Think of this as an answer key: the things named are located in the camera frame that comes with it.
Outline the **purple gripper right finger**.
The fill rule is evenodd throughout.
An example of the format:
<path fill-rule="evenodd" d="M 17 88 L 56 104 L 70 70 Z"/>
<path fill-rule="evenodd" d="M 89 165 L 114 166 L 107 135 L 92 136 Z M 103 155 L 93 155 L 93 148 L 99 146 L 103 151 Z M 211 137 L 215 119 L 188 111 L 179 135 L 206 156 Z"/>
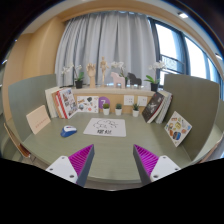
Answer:
<path fill-rule="evenodd" d="M 180 170 L 180 167 L 168 156 L 157 156 L 136 144 L 133 145 L 133 156 L 143 185 Z"/>

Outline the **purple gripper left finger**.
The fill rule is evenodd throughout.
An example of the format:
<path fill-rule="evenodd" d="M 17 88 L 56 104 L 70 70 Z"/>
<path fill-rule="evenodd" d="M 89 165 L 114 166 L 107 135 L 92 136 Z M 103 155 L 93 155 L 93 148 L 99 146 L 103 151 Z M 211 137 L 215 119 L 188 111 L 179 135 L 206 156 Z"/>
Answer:
<path fill-rule="evenodd" d="M 91 144 L 70 155 L 69 157 L 60 156 L 47 168 L 47 171 L 74 184 L 84 187 L 94 154 L 94 145 Z"/>

